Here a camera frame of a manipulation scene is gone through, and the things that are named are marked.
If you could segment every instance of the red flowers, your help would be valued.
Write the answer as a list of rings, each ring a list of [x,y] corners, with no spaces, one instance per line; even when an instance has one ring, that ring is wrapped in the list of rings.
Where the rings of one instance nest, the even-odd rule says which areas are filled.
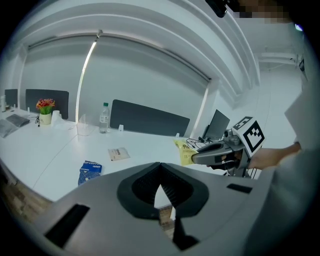
[[[55,101],[52,98],[39,99],[36,104],[36,109],[40,110],[40,113],[47,115],[51,113],[52,107],[55,106]]]

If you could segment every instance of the flower pot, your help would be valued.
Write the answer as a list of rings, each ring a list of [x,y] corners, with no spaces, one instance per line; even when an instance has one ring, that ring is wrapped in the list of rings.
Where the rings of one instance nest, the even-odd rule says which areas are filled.
[[[40,114],[40,124],[41,125],[50,125],[51,124],[52,114]]]

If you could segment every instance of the white table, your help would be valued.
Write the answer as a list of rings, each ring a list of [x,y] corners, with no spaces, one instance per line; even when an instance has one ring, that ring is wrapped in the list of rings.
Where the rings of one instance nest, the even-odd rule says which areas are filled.
[[[0,119],[12,114],[23,116],[27,112],[1,113]],[[38,127],[35,118],[30,120],[6,138],[0,138],[0,159],[22,183],[52,201],[78,187],[84,161],[101,164],[102,175],[152,162],[181,164],[174,137],[114,129],[100,134],[98,127],[89,136],[81,136],[77,135],[76,127],[71,130],[58,130],[50,125]],[[111,161],[108,149],[122,147],[130,158]],[[187,168],[218,175],[225,173],[198,164]]]
[[[0,119],[17,114],[27,116],[24,110],[0,113]],[[37,180],[49,166],[54,157],[76,135],[77,128],[71,130],[56,130],[50,125],[35,124],[35,118],[30,123],[19,128],[6,138],[0,137],[0,158],[5,167],[15,177],[29,188],[33,188]]]

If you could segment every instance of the wooden floor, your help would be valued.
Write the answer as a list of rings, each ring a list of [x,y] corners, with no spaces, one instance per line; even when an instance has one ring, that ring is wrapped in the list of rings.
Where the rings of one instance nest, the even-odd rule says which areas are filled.
[[[11,213],[16,217],[22,217],[29,223],[33,223],[53,203],[19,181],[16,184],[8,183],[3,175],[0,176],[0,186],[1,196]],[[172,240],[175,222],[170,219],[171,210],[172,206],[167,206],[159,209],[159,213],[161,228]]]

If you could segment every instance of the plastic bottle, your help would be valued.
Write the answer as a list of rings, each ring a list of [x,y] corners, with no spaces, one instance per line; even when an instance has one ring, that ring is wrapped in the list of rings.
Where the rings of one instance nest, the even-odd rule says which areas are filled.
[[[108,103],[103,103],[103,109],[100,114],[100,124],[99,124],[99,132],[101,134],[105,134],[109,131],[109,115],[110,110],[108,108]]]

